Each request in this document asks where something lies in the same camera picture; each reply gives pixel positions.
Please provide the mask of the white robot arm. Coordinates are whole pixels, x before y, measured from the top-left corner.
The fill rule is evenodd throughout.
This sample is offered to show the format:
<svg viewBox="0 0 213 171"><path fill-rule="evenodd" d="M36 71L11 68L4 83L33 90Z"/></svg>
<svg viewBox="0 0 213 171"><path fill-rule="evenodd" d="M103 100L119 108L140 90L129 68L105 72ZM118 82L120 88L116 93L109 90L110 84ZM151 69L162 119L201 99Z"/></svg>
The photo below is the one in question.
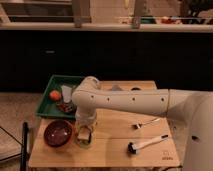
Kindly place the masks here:
<svg viewBox="0 0 213 171"><path fill-rule="evenodd" d="M213 91L175 89L103 90L96 77L85 77L72 93L76 119L88 125L97 109L111 109L182 120L188 138L182 171L213 171Z"/></svg>

